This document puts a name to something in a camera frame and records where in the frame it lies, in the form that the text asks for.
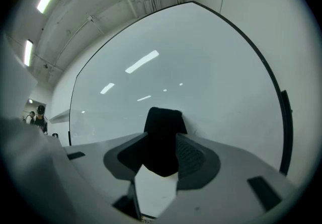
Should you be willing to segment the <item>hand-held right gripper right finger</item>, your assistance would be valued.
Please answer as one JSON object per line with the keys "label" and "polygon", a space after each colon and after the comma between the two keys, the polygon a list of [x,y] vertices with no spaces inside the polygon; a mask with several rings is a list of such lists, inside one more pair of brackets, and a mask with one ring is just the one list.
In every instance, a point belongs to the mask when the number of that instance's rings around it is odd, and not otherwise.
{"label": "hand-held right gripper right finger", "polygon": [[295,187],[256,155],[186,134],[176,136],[176,197],[156,223],[255,223]]}

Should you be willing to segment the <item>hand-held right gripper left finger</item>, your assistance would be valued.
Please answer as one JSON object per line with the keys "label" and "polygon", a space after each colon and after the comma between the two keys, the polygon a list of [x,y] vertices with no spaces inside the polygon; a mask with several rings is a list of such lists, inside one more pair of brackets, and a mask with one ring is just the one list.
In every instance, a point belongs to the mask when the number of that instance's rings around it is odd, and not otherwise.
{"label": "hand-held right gripper left finger", "polygon": [[80,176],[113,208],[128,217],[141,219],[135,176],[142,165],[140,141],[147,133],[65,147]]}

